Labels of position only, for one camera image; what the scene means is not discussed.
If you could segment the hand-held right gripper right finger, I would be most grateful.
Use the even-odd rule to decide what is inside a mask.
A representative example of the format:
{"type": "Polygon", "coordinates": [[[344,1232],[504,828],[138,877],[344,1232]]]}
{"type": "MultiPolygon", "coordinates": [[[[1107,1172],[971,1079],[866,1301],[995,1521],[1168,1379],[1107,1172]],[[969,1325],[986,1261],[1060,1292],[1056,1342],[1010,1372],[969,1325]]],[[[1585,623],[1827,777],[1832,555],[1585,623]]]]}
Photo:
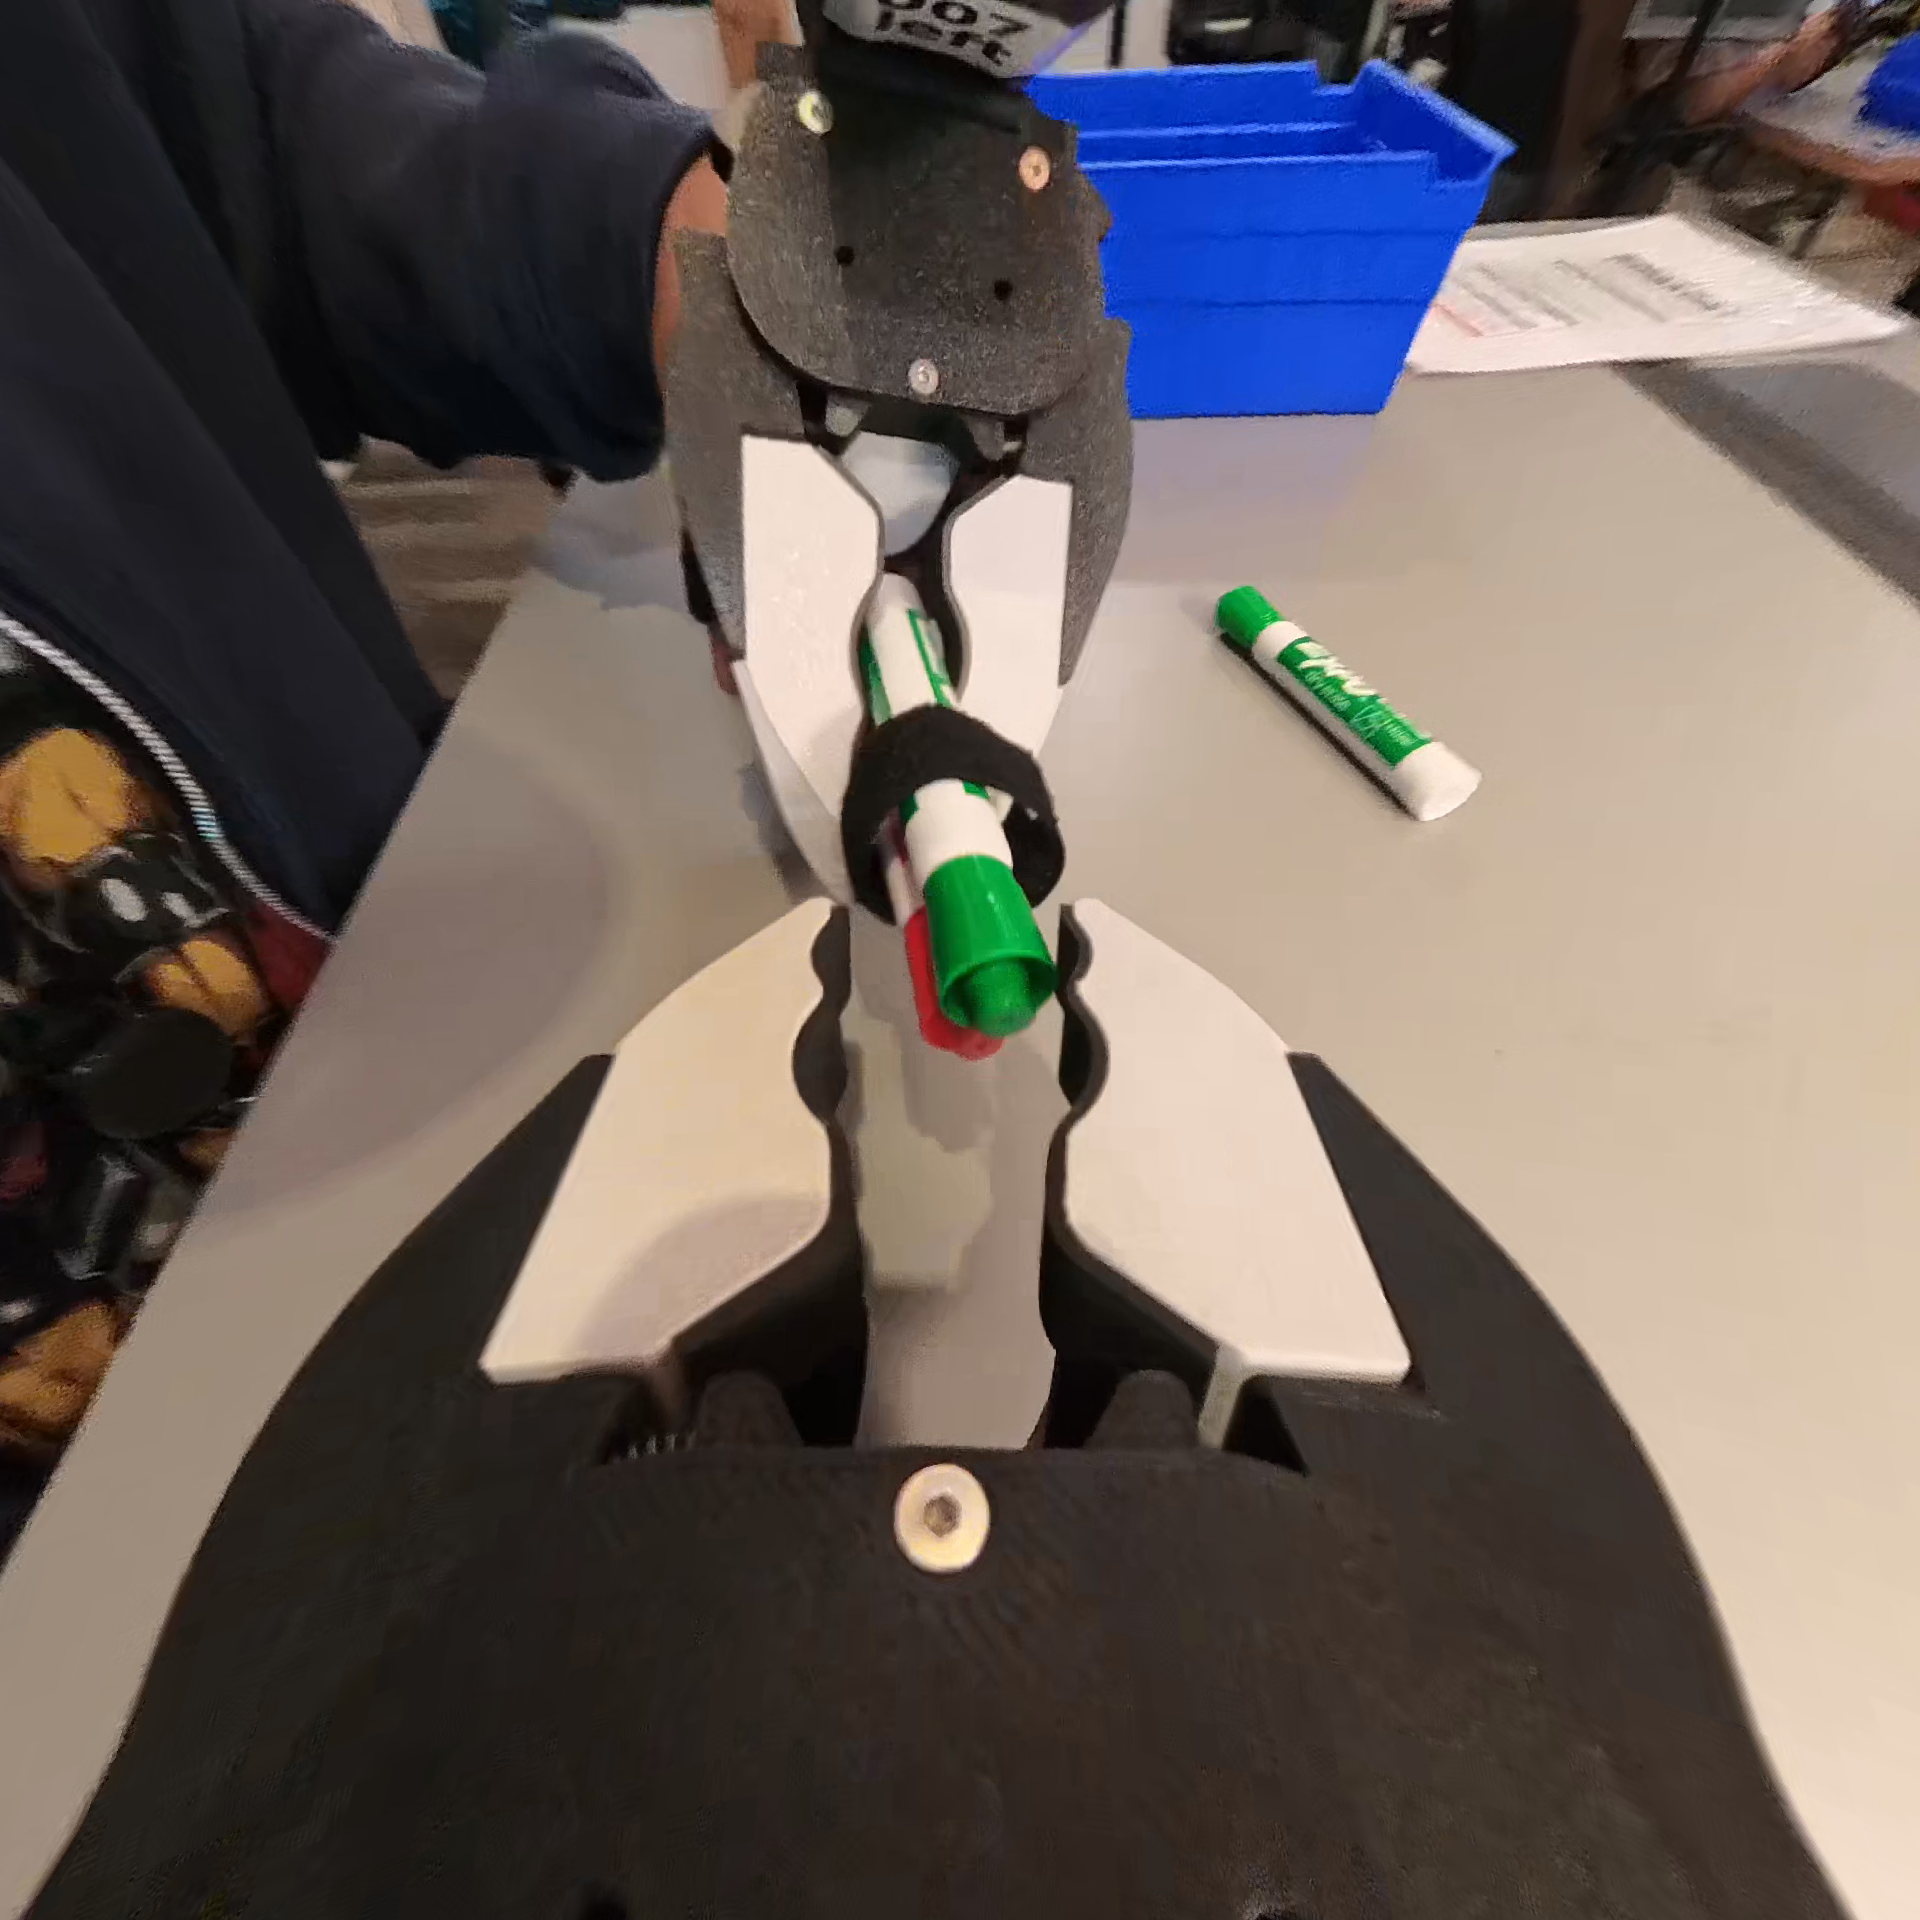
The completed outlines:
{"type": "Polygon", "coordinates": [[[1046,1159],[1056,1353],[1194,1388],[1400,1385],[1408,1342],[1280,1032],[1164,939],[1064,911],[1064,1081],[1046,1159]]]}

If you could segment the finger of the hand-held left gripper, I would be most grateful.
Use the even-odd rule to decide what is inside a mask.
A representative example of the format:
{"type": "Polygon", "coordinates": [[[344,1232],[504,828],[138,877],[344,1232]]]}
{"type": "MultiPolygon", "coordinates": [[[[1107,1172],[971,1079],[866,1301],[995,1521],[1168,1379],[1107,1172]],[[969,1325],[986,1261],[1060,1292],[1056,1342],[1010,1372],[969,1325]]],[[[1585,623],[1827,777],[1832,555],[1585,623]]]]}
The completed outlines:
{"type": "Polygon", "coordinates": [[[961,708],[1040,755],[1060,703],[1073,486],[992,483],[945,528],[945,591],[961,708]]]}
{"type": "Polygon", "coordinates": [[[866,717],[857,632],[880,561],[877,507],[828,451],[741,441],[736,688],[780,819],[826,891],[852,885],[842,806],[866,717]]]}

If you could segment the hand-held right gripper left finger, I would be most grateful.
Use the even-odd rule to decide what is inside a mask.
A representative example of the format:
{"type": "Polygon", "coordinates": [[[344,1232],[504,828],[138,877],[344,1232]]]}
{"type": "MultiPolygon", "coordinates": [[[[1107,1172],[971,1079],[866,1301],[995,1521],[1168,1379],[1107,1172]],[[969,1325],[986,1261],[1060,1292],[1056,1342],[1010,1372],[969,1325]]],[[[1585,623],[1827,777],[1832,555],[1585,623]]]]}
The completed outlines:
{"type": "Polygon", "coordinates": [[[491,1381],[861,1376],[849,997],[849,911],[814,897],[628,1030],[483,1351],[491,1381]]]}

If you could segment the green marker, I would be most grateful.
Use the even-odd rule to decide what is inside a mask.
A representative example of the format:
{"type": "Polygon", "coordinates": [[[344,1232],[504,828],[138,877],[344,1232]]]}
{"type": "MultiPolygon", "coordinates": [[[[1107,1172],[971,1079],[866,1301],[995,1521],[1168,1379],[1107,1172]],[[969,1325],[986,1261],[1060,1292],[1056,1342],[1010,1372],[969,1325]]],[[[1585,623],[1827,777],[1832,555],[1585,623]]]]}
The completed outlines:
{"type": "Polygon", "coordinates": [[[1034,755],[961,708],[945,636],[888,571],[854,662],[868,725],[842,806],[854,900],[901,926],[920,1030],[978,1059],[1056,990],[1038,907],[1065,841],[1034,755]]]}
{"type": "Polygon", "coordinates": [[[1416,823],[1438,823],[1476,796],[1480,768],[1408,719],[1371,681],[1286,620],[1258,587],[1224,591],[1213,621],[1235,653],[1416,823]]]}

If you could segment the large blue plastic bin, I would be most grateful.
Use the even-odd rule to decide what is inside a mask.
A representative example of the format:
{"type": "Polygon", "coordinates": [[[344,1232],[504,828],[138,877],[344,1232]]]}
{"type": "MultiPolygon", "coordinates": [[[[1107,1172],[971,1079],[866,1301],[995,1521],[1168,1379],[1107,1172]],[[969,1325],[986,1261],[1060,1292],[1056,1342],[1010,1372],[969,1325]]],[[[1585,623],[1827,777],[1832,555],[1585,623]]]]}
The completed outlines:
{"type": "Polygon", "coordinates": [[[1396,67],[1043,76],[1112,213],[1137,420],[1376,416],[1514,142],[1396,67]]]}

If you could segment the person's left forearm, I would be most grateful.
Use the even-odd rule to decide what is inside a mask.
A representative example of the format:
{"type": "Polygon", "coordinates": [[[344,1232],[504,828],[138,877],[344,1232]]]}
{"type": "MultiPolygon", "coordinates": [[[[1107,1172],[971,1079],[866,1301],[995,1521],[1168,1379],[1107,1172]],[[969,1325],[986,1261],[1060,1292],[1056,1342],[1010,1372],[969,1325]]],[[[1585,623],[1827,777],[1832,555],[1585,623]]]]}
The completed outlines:
{"type": "Polygon", "coordinates": [[[267,142],[278,369],[322,460],[389,441],[618,483],[656,467],[676,195],[710,119],[614,46],[534,33],[491,69],[350,5],[242,5],[267,142]]]}

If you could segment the person's left hand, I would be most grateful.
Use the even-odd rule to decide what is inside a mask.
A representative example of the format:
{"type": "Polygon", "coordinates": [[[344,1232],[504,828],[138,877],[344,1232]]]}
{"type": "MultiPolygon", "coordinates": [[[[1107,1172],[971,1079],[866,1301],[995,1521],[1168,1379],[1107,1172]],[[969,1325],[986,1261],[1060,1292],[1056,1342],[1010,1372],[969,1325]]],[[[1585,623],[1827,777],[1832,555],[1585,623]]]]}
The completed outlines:
{"type": "Polygon", "coordinates": [[[660,400],[682,334],[705,312],[709,267],[726,263],[730,183],[714,155],[697,158],[670,187],[656,237],[652,349],[660,400]]]}

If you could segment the printed paper sheet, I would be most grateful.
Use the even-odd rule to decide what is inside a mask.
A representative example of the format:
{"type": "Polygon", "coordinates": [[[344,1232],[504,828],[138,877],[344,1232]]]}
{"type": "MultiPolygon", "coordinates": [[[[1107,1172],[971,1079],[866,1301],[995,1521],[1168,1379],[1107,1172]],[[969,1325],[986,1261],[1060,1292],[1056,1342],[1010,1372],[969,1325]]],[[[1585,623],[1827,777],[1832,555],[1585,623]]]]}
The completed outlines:
{"type": "Polygon", "coordinates": [[[1421,377],[1690,363],[1881,342],[1908,320],[1681,214],[1469,233],[1417,326],[1421,377]]]}

